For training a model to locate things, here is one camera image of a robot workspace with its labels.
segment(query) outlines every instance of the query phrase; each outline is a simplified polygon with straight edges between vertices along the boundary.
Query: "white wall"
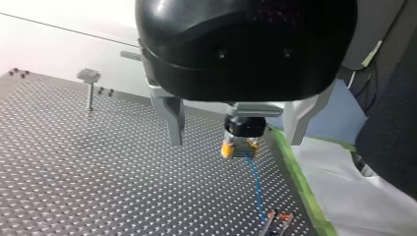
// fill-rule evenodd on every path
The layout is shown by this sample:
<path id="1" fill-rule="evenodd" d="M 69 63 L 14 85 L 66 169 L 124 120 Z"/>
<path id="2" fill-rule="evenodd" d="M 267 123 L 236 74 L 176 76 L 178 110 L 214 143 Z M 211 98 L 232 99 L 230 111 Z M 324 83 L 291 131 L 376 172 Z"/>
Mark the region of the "white wall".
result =
<path id="1" fill-rule="evenodd" d="M 142 63 L 120 57 L 139 53 L 134 9 L 135 0 L 0 1 L 2 14 L 50 25 L 0 15 L 0 74 L 18 67 L 76 81 L 91 68 L 102 75 L 98 86 L 149 96 Z M 224 112 L 221 103 L 186 104 Z"/>

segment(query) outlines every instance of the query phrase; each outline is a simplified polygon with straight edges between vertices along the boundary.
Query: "blue wire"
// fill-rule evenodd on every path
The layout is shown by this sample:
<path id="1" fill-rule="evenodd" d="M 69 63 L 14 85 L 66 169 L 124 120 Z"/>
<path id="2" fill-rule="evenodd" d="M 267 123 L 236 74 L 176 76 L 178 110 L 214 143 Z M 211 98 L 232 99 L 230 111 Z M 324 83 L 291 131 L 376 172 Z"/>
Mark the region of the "blue wire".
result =
<path id="1" fill-rule="evenodd" d="M 255 168 L 254 163 L 252 162 L 251 158 L 249 158 L 249 156 L 245 153 L 245 159 L 248 162 L 249 166 L 252 169 L 252 173 L 254 174 L 255 177 L 255 186 L 257 189 L 257 203 L 258 203 L 258 211 L 260 212 L 260 217 L 262 221 L 267 220 L 267 217 L 265 216 L 264 213 L 264 206 L 262 204 L 262 198 L 261 198 L 261 181 L 260 178 L 258 176 L 258 171 Z"/>

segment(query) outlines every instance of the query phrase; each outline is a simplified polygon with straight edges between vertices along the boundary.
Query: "metal pegboard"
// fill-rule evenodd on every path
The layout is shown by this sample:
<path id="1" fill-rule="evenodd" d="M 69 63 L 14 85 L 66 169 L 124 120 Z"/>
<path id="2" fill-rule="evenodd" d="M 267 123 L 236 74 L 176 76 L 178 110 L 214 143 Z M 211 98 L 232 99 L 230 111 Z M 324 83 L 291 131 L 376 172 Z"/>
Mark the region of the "metal pegboard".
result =
<path id="1" fill-rule="evenodd" d="M 0 90 L 0 235 L 259 233 L 254 177 L 220 157 L 216 115 L 189 109 L 172 147 L 146 98 L 96 93 L 88 113 L 86 85 L 33 73 Z M 285 235 L 316 235 L 277 154 L 261 141 L 264 207 L 296 211 Z"/>

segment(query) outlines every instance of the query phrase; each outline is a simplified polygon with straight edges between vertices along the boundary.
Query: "black robot housing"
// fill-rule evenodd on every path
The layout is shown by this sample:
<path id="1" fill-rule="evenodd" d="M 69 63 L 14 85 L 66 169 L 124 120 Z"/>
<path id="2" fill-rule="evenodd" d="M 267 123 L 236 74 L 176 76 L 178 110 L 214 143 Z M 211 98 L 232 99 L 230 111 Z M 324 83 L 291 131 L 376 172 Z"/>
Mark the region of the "black robot housing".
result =
<path id="1" fill-rule="evenodd" d="M 185 99 L 285 101 L 335 79 L 355 0 L 137 0 L 147 76 Z"/>

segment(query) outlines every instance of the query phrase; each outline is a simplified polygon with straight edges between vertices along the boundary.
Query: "small red object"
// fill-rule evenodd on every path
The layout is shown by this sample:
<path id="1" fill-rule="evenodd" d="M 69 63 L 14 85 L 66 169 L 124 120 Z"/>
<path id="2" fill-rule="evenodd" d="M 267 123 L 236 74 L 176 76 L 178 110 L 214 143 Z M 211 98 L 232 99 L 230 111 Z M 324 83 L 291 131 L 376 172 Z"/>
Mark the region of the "small red object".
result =
<path id="1" fill-rule="evenodd" d="M 290 219 L 290 218 L 292 218 L 292 214 L 280 214 L 278 216 L 278 218 L 280 218 L 280 219 Z"/>

